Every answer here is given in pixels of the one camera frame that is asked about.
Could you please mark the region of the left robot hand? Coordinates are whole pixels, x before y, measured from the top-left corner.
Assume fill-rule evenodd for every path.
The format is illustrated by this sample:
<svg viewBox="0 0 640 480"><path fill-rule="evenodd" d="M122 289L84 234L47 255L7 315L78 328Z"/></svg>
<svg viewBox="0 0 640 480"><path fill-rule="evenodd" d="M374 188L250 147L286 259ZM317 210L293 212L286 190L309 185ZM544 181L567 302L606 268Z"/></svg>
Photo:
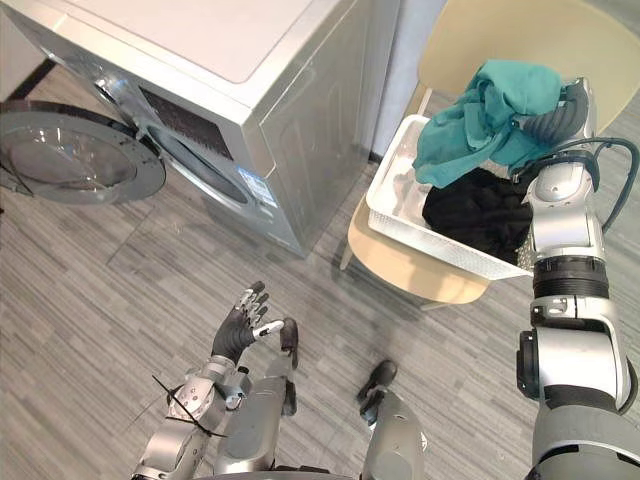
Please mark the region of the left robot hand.
<svg viewBox="0 0 640 480"><path fill-rule="evenodd" d="M251 344L284 327L283 320L259 325L268 310L268 298L262 281L254 282L241 293L214 336L211 356L221 356L237 364Z"/></svg>

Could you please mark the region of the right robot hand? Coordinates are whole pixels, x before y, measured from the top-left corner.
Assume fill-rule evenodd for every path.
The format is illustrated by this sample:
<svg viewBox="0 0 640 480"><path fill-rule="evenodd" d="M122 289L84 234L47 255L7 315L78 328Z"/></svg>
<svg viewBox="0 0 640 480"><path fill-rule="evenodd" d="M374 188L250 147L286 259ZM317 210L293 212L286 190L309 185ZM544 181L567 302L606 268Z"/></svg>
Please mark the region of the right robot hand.
<svg viewBox="0 0 640 480"><path fill-rule="evenodd" d="M557 147L595 136L597 112L590 82L585 77L565 84L557 107L546 114L522 116L518 128L540 144Z"/></svg>

